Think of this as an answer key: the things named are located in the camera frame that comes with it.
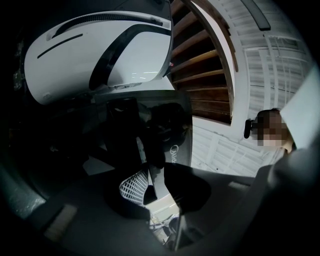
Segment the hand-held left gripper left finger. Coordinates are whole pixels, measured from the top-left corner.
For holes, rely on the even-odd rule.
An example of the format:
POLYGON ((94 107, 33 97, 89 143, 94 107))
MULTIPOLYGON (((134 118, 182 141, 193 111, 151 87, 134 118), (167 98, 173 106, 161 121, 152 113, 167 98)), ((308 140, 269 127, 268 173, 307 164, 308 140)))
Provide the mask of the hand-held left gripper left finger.
POLYGON ((149 221, 151 213, 144 198, 149 186, 149 168, 117 168, 106 173, 104 200, 118 215, 135 220, 149 221))

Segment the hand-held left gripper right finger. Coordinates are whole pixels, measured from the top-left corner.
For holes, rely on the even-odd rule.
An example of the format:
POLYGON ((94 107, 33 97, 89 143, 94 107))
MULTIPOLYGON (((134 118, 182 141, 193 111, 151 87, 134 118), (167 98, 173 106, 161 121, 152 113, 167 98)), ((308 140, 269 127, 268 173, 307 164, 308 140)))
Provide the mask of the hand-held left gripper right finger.
POLYGON ((178 163, 164 165, 164 184, 181 215, 200 210, 211 196, 211 186, 196 171, 178 163))

